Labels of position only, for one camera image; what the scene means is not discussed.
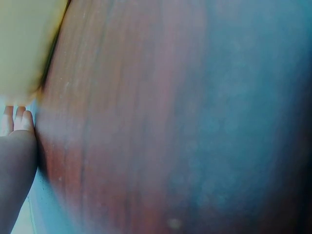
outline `finger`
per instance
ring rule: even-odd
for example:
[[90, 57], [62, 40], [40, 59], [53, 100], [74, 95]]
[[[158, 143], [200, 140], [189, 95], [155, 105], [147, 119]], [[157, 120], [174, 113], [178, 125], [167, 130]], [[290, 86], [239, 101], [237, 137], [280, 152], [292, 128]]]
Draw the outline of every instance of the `finger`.
[[23, 106], [19, 106], [16, 110], [15, 121], [14, 121], [14, 131], [20, 130], [21, 121], [23, 118], [23, 114], [26, 111], [26, 108]]
[[1, 119], [0, 136], [8, 136], [11, 132], [13, 132], [13, 129], [13, 106], [6, 106]]
[[33, 115], [30, 111], [25, 111], [23, 113], [20, 130], [27, 130], [32, 133], [34, 132]]

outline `yellow object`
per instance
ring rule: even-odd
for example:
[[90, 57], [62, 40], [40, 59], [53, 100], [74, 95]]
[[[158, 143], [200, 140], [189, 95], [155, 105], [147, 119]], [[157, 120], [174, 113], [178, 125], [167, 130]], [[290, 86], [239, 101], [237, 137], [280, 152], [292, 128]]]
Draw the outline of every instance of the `yellow object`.
[[27, 105], [40, 88], [68, 0], [0, 0], [0, 98]]

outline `wooden panel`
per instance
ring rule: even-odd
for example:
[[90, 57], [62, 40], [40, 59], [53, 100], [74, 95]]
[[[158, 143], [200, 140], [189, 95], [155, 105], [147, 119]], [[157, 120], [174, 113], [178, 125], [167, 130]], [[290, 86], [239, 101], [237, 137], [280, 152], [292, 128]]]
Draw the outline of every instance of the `wooden panel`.
[[72, 1], [36, 120], [38, 233], [310, 233], [311, 10]]

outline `skin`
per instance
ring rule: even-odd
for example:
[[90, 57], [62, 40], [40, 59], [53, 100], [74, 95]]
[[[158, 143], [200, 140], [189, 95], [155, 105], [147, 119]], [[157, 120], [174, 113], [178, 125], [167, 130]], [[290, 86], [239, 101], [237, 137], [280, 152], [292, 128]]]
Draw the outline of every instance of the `skin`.
[[9, 234], [33, 183], [37, 169], [37, 141], [33, 116], [6, 106], [0, 131], [0, 230]]

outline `wood grain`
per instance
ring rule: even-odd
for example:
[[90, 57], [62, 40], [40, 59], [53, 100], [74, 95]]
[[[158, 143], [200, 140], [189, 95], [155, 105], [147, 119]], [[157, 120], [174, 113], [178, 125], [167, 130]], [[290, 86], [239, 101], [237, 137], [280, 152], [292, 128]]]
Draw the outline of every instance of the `wood grain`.
[[38, 108], [38, 233], [310, 233], [311, 2], [73, 0]]

